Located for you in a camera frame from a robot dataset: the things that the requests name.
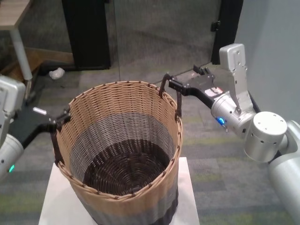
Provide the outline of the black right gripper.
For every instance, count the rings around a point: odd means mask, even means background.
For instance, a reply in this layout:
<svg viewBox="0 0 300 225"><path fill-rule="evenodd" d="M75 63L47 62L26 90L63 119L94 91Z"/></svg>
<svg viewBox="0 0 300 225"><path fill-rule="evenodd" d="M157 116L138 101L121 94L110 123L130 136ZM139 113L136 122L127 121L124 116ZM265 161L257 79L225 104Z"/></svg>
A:
<svg viewBox="0 0 300 225"><path fill-rule="evenodd" d="M212 108L215 98L221 96L224 91L214 84L215 76L208 67L193 66L193 71L198 76L191 78L186 85L176 80L169 80L169 87L181 95L194 96L203 102L209 109Z"/></svg>

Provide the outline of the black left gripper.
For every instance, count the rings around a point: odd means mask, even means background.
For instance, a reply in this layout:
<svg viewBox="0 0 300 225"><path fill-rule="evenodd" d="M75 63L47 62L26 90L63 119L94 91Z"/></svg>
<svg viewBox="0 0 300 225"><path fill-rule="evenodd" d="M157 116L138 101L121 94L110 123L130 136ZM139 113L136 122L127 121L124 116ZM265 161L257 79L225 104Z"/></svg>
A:
<svg viewBox="0 0 300 225"><path fill-rule="evenodd" d="M24 149L43 132L52 133L70 121L70 107L65 107L61 116L52 118L42 109L22 109L9 126L9 134L16 138Z"/></svg>

